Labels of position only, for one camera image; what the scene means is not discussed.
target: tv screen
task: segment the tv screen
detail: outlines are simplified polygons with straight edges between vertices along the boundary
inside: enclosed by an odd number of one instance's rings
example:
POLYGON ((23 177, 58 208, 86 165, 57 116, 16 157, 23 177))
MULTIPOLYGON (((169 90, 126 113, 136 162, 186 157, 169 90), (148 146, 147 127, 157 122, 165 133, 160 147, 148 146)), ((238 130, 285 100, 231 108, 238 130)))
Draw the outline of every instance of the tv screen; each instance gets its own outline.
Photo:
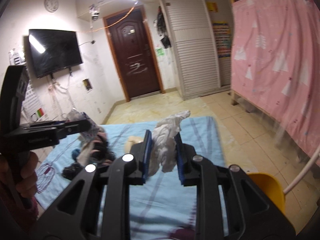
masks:
POLYGON ((83 63, 75 32, 32 29, 29 43, 37 78, 83 63))

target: crumpled white towel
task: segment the crumpled white towel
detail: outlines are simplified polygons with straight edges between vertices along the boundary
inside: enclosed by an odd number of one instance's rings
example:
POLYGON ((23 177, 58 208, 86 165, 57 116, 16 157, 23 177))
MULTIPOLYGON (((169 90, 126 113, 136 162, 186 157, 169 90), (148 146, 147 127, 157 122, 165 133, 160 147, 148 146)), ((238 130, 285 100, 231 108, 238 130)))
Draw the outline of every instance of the crumpled white towel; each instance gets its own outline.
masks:
POLYGON ((152 132, 153 148, 149 162, 149 176, 153 176, 162 165, 162 172, 170 172, 177 164, 176 142, 174 137, 181 131, 180 123, 190 116, 186 110, 173 114, 157 123, 152 132))

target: orange wire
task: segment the orange wire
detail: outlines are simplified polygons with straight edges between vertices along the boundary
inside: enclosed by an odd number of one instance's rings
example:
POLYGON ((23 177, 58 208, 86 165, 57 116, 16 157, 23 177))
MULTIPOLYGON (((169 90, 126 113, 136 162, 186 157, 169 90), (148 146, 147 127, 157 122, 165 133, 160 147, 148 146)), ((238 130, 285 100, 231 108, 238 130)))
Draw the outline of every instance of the orange wire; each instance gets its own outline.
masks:
POLYGON ((109 27, 117 24, 118 22, 121 22, 123 19, 127 18, 127 16, 134 10, 134 8, 135 8, 135 5, 128 11, 128 13, 125 16, 123 16, 120 20, 116 21, 115 23, 113 23, 113 24, 111 24, 109 26, 106 26, 106 27, 103 27, 103 28, 99 28, 99 29, 96 29, 96 30, 93 30, 93 31, 80 32, 80 33, 92 33, 92 32, 97 32, 97 31, 109 28, 109 27))

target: blue gripper pad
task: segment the blue gripper pad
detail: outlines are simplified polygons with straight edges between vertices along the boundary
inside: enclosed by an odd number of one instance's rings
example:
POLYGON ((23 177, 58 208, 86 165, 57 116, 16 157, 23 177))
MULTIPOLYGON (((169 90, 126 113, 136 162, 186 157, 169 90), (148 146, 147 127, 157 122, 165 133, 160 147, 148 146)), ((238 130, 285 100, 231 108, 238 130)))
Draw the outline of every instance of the blue gripper pad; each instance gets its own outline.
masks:
POLYGON ((142 177, 143 177, 143 183, 145 183, 146 179, 148 178, 149 161, 150 161, 150 155, 152 151, 152 133, 150 130, 146 131, 143 144, 145 145, 145 148, 144 148, 144 155, 143 155, 142 177))
POLYGON ((177 143, 176 150, 177 150, 177 167, 178 167, 179 180, 181 182, 181 185, 184 185, 184 182, 185 182, 184 164, 183 164, 184 162, 183 162, 183 159, 182 159, 182 149, 181 149, 183 147, 183 144, 182 144, 182 141, 181 141, 180 134, 178 134, 175 137, 175 141, 177 143))

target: door frame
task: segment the door frame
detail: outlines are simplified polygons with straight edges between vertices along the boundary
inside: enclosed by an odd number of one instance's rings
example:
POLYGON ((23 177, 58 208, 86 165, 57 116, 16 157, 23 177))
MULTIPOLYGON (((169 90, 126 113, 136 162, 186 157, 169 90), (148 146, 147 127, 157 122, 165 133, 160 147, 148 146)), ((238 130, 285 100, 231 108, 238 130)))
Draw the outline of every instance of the door frame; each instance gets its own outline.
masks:
MULTIPOLYGON (((111 34, 110 34, 110 31, 109 31, 109 28, 106 28, 106 27, 107 27, 107 19, 109 19, 109 18, 111 18, 111 17, 114 17, 114 16, 117 16, 117 15, 119 15, 119 14, 126 13, 126 12, 128 12, 129 10, 130 10, 130 9, 122 10, 122 11, 119 11, 119 12, 116 12, 116 13, 113 13, 113 14, 110 14, 110 15, 107 15, 107 16, 105 16, 105 17, 103 18, 103 24, 104 24, 104 26, 105 26, 107 40, 108 40, 108 43, 109 43, 109 46, 110 46, 111 54, 112 54, 113 61, 114 61, 115 66, 116 66, 116 70, 117 70, 118 76, 119 76, 119 79, 120 79, 120 83, 121 83, 121 86, 122 86, 122 89, 123 89, 123 92, 124 92, 125 100, 126 100, 127 102, 130 101, 128 89, 127 89, 127 86, 126 86, 126 84, 125 84, 125 82, 124 82, 124 78, 123 78, 123 76, 122 76, 122 74, 121 74, 121 71, 120 71, 119 61, 118 61, 118 59, 117 59, 116 50, 115 50, 115 47, 114 47, 114 44, 113 44, 113 41, 112 41, 112 38, 111 38, 111 34)), ((144 10, 144 6, 143 6, 143 5, 136 6, 133 11, 135 11, 135 10, 140 10, 141 13, 142 13, 142 23, 143 23, 143 26, 144 26, 144 28, 145 28, 145 30, 146 30, 146 34, 147 34, 147 38, 148 38, 148 43, 149 43, 149 47, 150 47, 150 51, 151 51, 152 60, 153 60, 154 66, 155 66, 156 76, 157 76, 157 79, 158 79, 158 82, 159 82, 160 92, 161 92, 162 94, 164 94, 165 91, 164 91, 164 89, 163 89, 161 74, 160 74, 160 70, 159 70, 159 66, 158 66, 158 61, 157 61, 157 58, 156 58, 156 53, 155 53, 153 41, 152 41, 152 38, 151 38, 151 33, 150 33, 149 26, 148 26, 148 19, 147 19, 147 17, 146 17, 146 12, 145 12, 145 10, 144 10)))

